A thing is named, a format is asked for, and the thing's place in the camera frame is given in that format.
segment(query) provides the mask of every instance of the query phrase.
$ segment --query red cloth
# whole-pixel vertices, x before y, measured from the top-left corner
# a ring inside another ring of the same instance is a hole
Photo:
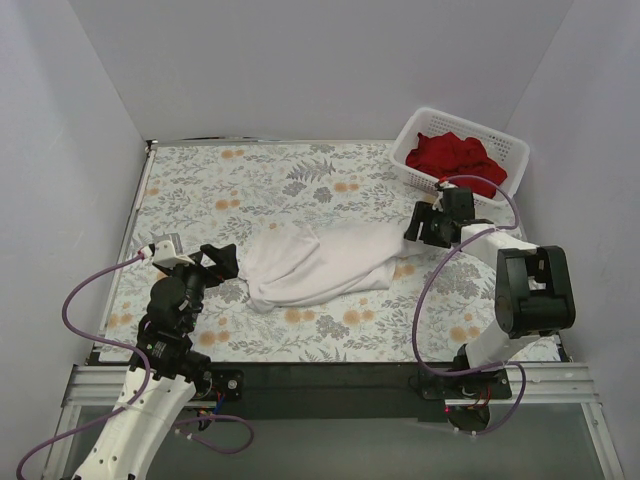
[[[487,156],[487,151],[477,138],[460,140],[453,133],[439,137],[418,134],[418,148],[407,156],[407,166],[441,179],[453,175],[478,175],[500,185],[507,172]],[[453,182],[459,187],[469,187],[474,193],[493,198],[496,189],[480,180],[462,179]]]

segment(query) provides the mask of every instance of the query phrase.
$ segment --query white plastic basket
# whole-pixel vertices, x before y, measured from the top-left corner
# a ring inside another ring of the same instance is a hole
[[[425,192],[436,192],[437,178],[408,167],[405,163],[409,152],[418,146],[418,133],[434,137],[447,132],[455,133],[462,140],[467,137],[480,140],[489,158],[498,162],[506,170],[507,179],[501,187],[513,197],[529,162],[529,146],[510,135],[428,107],[420,108],[413,114],[391,147],[391,162],[404,183]],[[499,192],[493,199],[476,194],[473,196],[476,205],[503,206],[507,203]]]

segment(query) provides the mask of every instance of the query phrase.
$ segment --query gray wall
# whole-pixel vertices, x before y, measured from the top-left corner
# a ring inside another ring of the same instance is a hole
[[[571,0],[71,0],[144,138],[504,128]]]
[[[640,478],[640,5],[577,0],[509,123],[532,147],[518,194],[534,241],[566,247],[586,360],[627,478]]]
[[[0,478],[14,478],[89,350],[60,307],[116,259],[144,144],[66,0],[0,0],[0,111]],[[107,283],[74,303],[76,325],[96,330]]]

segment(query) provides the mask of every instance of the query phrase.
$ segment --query white cloth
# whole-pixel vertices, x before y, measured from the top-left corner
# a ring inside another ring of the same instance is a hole
[[[426,246],[407,242],[400,225],[343,224],[314,233],[287,225],[262,232],[240,268],[249,285],[247,305],[266,313],[276,306],[325,303],[343,293],[385,290],[396,257]]]

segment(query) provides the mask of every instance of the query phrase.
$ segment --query purple cable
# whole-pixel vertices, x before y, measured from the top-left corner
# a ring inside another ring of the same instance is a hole
[[[174,427],[179,427],[180,425],[186,425],[188,423],[193,423],[193,422],[201,422],[202,420],[229,420],[232,422],[238,422],[243,424],[245,427],[247,427],[247,430],[249,430],[249,440],[247,440],[245,442],[244,445],[237,447],[237,448],[222,448],[219,447],[213,443],[208,442],[207,440],[203,439],[202,437],[198,437],[196,435],[191,435],[191,440],[194,440],[198,443],[200,443],[201,445],[204,445],[205,447],[210,448],[211,450],[213,450],[214,452],[218,452],[218,453],[222,453],[225,455],[235,455],[236,453],[240,453],[244,450],[246,450],[247,448],[249,448],[249,446],[253,443],[253,438],[255,437],[255,432],[253,431],[253,427],[251,426],[251,424],[249,422],[247,422],[244,418],[240,418],[240,417],[235,417],[233,415],[207,415],[206,417],[195,417],[195,418],[188,418],[186,420],[179,420],[177,422],[175,422],[173,424]],[[184,436],[188,437],[190,434],[183,432],[182,430],[178,429],[180,431],[180,433],[182,433]]]
[[[89,283],[93,282],[95,279],[99,277],[102,277],[103,275],[106,275],[107,273],[113,272],[115,270],[118,270],[119,268],[123,268],[128,265],[131,265],[139,260],[142,260],[143,258],[144,258],[144,255],[139,253],[138,255],[133,257],[131,260],[127,260],[126,262],[122,262],[112,267],[105,268],[104,270],[101,270],[98,273],[90,276],[89,278],[84,280],[82,283],[80,283],[76,288],[74,288],[71,291],[71,293],[67,296],[64,303],[62,304],[62,321],[64,322],[65,327],[67,327],[73,333],[75,333],[76,335],[79,335],[80,337],[86,338],[88,340],[93,340],[94,342],[106,343],[107,345],[112,345],[114,347],[120,347],[120,348],[125,348],[127,350],[131,350],[132,352],[138,354],[138,356],[142,359],[142,362],[144,363],[144,368],[145,368],[144,381],[142,382],[142,385],[138,389],[138,393],[136,393],[133,397],[129,399],[129,401],[127,402],[128,405],[133,405],[133,403],[136,400],[138,400],[138,398],[140,398],[140,396],[144,393],[145,389],[147,388],[147,385],[149,384],[149,379],[151,377],[151,365],[149,364],[149,359],[147,358],[147,356],[144,354],[142,350],[132,345],[116,342],[114,340],[108,340],[106,338],[98,337],[96,335],[91,335],[89,333],[86,333],[86,332],[83,332],[82,330],[77,329],[71,324],[71,322],[69,322],[67,311],[69,309],[69,304],[71,303],[71,300],[73,300],[73,297],[75,297],[77,293],[80,290],[82,290],[85,286],[87,286]],[[63,438],[70,437],[71,435],[84,432],[85,430],[88,430],[91,427],[100,425],[101,423],[106,422],[110,418],[115,417],[119,413],[122,413],[124,410],[125,410],[125,407],[116,408],[115,410],[113,410],[111,413],[108,413],[107,415],[103,415],[102,417],[96,418],[95,420],[91,420],[90,422],[85,423],[80,427],[69,430],[68,432],[61,433],[60,435],[56,435],[55,437],[47,440],[46,442],[42,442],[41,444],[36,445],[31,450],[29,450],[27,454],[24,457],[22,457],[22,459],[20,460],[20,463],[18,463],[18,467],[16,468],[16,477],[18,478],[18,480],[26,480],[26,478],[22,474],[22,469],[24,468],[25,463],[27,463],[27,460],[29,460],[29,458],[31,458],[34,454],[36,454],[43,448],[46,448],[49,445],[54,444],[58,440],[62,440]]]
[[[480,367],[469,368],[467,370],[458,370],[458,371],[455,371],[455,372],[445,372],[443,370],[438,370],[436,368],[432,368],[429,365],[427,365],[424,362],[424,360],[422,360],[422,357],[420,356],[420,350],[418,349],[418,323],[420,321],[420,312],[422,310],[422,305],[423,305],[424,300],[425,300],[425,298],[427,296],[427,293],[429,292],[429,289],[431,288],[431,286],[433,285],[433,283],[435,282],[436,278],[438,277],[438,275],[440,274],[440,272],[442,271],[444,266],[447,264],[447,262],[449,260],[451,260],[451,258],[453,258],[453,256],[456,253],[462,251],[462,249],[464,247],[469,245],[471,242],[477,240],[478,238],[482,237],[483,235],[486,235],[488,233],[494,232],[497,229],[515,230],[520,225],[520,212],[518,211],[518,207],[516,206],[516,204],[513,201],[513,199],[502,188],[500,188],[495,183],[487,180],[486,178],[478,177],[476,175],[455,175],[453,177],[447,178],[447,180],[449,181],[449,180],[456,180],[456,179],[463,179],[463,178],[481,180],[481,181],[491,185],[498,192],[500,192],[504,196],[504,198],[507,200],[509,205],[511,206],[511,209],[513,210],[514,224],[513,225],[507,225],[507,226],[489,227],[486,230],[482,230],[481,232],[478,232],[475,235],[472,235],[471,237],[466,239],[464,242],[461,242],[459,245],[456,245],[454,248],[452,248],[445,255],[445,257],[440,261],[440,263],[435,268],[435,270],[431,273],[431,275],[429,275],[429,278],[427,278],[427,281],[424,284],[424,288],[422,289],[422,293],[420,293],[420,296],[418,297],[418,301],[416,303],[416,309],[415,309],[415,312],[413,314],[413,324],[411,326],[411,345],[413,347],[413,354],[416,357],[416,361],[418,362],[418,365],[422,369],[424,369],[427,372],[431,373],[432,375],[439,375],[441,377],[462,377],[464,375],[470,375],[472,373],[479,373],[479,372],[483,372],[483,371],[486,371],[486,370],[491,370],[491,369],[494,369],[494,368],[503,367],[505,365],[513,365],[515,367],[518,367],[518,369],[520,370],[520,373],[522,374],[522,386],[520,387],[520,392],[518,393],[518,396],[516,397],[516,400],[513,403],[513,406],[509,409],[509,411],[506,413],[506,415],[500,419],[500,421],[498,421],[495,425],[492,425],[491,427],[489,427],[489,428],[487,428],[485,430],[481,430],[479,432],[476,432],[476,435],[484,435],[484,434],[487,434],[487,433],[491,433],[491,432],[497,430],[498,428],[500,428],[502,425],[504,425],[509,420],[509,418],[511,418],[511,416],[515,413],[516,409],[520,405],[520,402],[522,401],[522,397],[524,397],[524,391],[525,391],[526,383],[527,383],[527,375],[526,375],[525,370],[522,367],[522,365],[519,362],[507,362],[507,363],[504,363],[504,362],[493,362],[493,363],[490,363],[488,365],[482,365]]]

